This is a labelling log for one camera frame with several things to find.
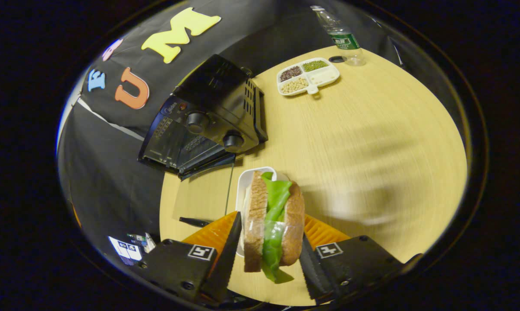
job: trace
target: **green lettuce leaf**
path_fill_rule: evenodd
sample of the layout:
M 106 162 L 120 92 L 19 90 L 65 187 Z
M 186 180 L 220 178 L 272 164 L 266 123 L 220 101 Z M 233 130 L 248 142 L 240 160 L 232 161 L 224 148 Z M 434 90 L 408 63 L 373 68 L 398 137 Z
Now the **green lettuce leaf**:
M 293 280 L 293 277 L 279 270 L 282 248 L 281 241 L 285 232 L 285 203 L 290 197 L 291 181 L 271 181 L 273 173 L 262 174 L 268 189 L 268 212 L 265 218 L 264 246 L 262 249 L 262 271 L 276 284 Z

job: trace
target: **white plastic container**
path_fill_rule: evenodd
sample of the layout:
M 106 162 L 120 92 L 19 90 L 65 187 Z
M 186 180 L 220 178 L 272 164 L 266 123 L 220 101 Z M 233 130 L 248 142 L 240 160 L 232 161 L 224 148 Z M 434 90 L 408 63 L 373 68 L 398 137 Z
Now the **white plastic container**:
M 327 67 L 315 69 L 313 71 L 306 72 L 304 70 L 304 63 L 309 63 L 310 61 L 320 60 L 327 64 Z M 281 82 L 281 74 L 286 71 L 287 69 L 290 69 L 292 67 L 298 66 L 300 70 L 302 71 L 301 75 L 292 77 L 291 79 L 286 79 L 285 81 Z M 301 94 L 304 92 L 308 92 L 308 94 L 315 94 L 319 92 L 318 87 L 330 84 L 335 82 L 338 77 L 340 77 L 340 71 L 327 59 L 324 59 L 323 57 L 315 57 L 312 59 L 308 59 L 305 61 L 301 61 L 300 63 L 295 63 L 294 65 L 291 65 L 289 67 L 286 67 L 285 69 L 279 71 L 277 73 L 277 89 L 279 90 L 279 94 L 283 96 L 293 96 L 297 94 Z M 286 85 L 286 83 L 289 83 L 290 81 L 294 81 L 296 79 L 303 78 L 306 79 L 308 86 L 290 93 L 283 93 L 282 87 Z
M 272 181 L 287 181 L 288 177 L 281 173 L 277 173 L 275 169 L 272 167 L 260 167 L 248 169 L 241 173 L 239 176 L 239 181 L 236 184 L 236 202 L 235 202 L 235 210 L 240 211 L 240 220 L 242 224 L 246 223 L 245 213 L 244 213 L 244 196 L 246 193 L 246 188 L 252 183 L 252 176 L 254 175 L 254 171 L 261 171 L 265 173 L 266 171 L 273 172 L 273 176 L 271 177 Z M 236 247 L 236 254 L 244 257 L 244 229 L 240 230 L 240 238 L 239 244 Z

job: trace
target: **plastic bottle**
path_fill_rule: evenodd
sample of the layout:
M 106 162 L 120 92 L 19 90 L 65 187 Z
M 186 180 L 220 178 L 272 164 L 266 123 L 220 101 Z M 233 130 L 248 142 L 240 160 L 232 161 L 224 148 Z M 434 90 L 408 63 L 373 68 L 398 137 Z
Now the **plastic bottle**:
M 317 14 L 319 24 L 331 36 L 335 45 L 340 49 L 344 61 L 352 66 L 365 65 L 365 58 L 362 48 L 352 34 L 351 29 L 343 25 L 342 22 L 333 14 L 329 14 L 321 6 L 310 6 Z

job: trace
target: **wooden table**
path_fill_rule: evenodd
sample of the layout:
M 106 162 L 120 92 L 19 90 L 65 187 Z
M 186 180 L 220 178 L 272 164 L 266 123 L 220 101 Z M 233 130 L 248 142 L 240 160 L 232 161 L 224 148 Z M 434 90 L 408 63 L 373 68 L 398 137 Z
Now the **wooden table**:
M 335 63 L 340 77 L 317 95 L 281 96 L 276 73 L 336 47 L 306 53 L 258 75 L 269 140 L 236 162 L 180 182 L 165 175 L 161 238 L 182 240 L 198 228 L 180 216 L 218 219 L 234 211 L 246 169 L 270 166 L 301 186 L 306 212 L 349 236 L 368 235 L 401 262 L 426 252 L 443 233 L 466 182 L 465 149 L 438 99 L 413 76 L 365 51 L 367 64 Z M 299 262 L 295 280 L 274 285 L 244 273 L 236 256 L 228 288 L 278 305 L 315 305 Z

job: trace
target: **black knob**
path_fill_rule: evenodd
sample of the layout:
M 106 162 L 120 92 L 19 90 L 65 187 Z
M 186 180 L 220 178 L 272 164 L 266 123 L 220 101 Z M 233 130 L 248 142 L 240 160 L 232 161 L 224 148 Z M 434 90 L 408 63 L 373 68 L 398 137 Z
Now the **black knob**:
M 202 112 L 193 112 L 187 116 L 187 128 L 193 134 L 200 134 L 210 125 L 210 119 Z
M 237 152 L 243 143 L 244 139 L 236 134 L 228 134 L 224 137 L 224 148 L 229 152 Z

